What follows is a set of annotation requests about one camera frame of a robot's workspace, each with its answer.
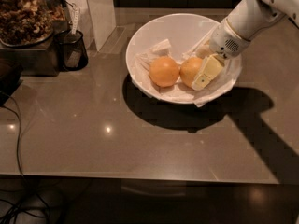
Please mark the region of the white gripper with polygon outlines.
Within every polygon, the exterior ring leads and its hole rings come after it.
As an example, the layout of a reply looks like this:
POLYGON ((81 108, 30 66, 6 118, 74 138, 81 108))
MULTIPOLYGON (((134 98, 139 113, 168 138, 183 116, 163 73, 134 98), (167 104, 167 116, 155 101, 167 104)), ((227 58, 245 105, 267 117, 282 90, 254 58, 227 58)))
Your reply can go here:
POLYGON ((212 32, 209 41, 200 43, 195 49, 195 55, 205 59, 194 77, 192 88, 200 91, 220 74, 224 62, 219 56, 223 59, 232 59, 249 45, 250 42, 238 35, 228 20, 224 19, 212 32))

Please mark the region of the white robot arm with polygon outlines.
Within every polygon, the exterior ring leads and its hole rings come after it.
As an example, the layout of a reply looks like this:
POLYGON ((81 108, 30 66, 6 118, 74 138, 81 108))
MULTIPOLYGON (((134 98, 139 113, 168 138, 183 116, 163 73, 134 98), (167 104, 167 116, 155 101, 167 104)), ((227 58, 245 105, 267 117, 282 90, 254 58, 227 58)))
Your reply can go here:
POLYGON ((197 55, 203 58, 202 66, 192 81, 192 88, 200 91, 224 67, 224 61, 242 53, 264 29, 282 18, 290 18, 299 25, 299 0, 241 0, 221 21, 201 45, 197 55))

